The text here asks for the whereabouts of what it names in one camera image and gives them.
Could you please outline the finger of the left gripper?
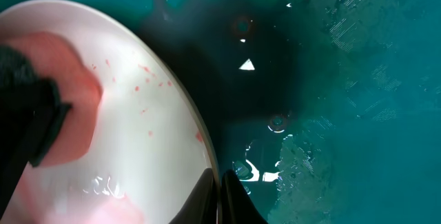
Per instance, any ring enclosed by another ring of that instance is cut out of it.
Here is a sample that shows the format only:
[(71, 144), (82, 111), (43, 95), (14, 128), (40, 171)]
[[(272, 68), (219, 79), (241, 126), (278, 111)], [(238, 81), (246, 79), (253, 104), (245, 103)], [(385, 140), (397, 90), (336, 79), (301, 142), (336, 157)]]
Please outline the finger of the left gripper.
[(41, 79), (1, 90), (1, 214), (27, 164), (41, 164), (62, 127), (56, 83)]

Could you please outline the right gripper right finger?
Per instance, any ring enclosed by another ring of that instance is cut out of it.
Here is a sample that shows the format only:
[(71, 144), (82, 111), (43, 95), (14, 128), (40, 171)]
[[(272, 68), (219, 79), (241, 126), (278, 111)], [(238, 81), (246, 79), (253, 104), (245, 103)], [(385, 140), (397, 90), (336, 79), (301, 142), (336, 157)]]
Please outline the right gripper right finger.
[(221, 189), (222, 224), (268, 224), (259, 214), (242, 183), (233, 170), (222, 176)]

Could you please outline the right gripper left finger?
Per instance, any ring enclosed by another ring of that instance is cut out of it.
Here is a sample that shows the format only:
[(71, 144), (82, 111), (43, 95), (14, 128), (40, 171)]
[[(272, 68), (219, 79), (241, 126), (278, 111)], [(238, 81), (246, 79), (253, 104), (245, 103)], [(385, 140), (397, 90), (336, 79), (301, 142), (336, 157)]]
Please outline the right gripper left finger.
[(214, 173), (207, 168), (170, 224), (215, 224), (218, 203), (216, 190)]

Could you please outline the green sponge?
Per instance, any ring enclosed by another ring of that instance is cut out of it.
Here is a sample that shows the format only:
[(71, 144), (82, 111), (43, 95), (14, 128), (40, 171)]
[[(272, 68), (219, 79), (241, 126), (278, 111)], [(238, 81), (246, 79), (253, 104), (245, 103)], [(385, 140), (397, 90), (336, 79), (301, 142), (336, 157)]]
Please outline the green sponge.
[(1, 140), (8, 148), (18, 147), (19, 139), (31, 122), (36, 121), (38, 110), (49, 109), (52, 113), (49, 123), (37, 123), (43, 136), (37, 139), (36, 150), (28, 159), (32, 166), (39, 166), (55, 143), (71, 108), (71, 103), (61, 100), (54, 79), (40, 77), (22, 53), (1, 46)]

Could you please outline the white plate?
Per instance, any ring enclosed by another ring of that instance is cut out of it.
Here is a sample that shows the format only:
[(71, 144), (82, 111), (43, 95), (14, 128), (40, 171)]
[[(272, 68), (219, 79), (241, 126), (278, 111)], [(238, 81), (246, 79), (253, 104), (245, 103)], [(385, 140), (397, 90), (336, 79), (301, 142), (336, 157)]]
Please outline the white plate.
[(27, 166), (4, 223), (169, 223), (216, 158), (166, 65), (91, 7), (31, 0), (1, 13), (1, 38), (56, 74), (75, 102), (39, 167)]

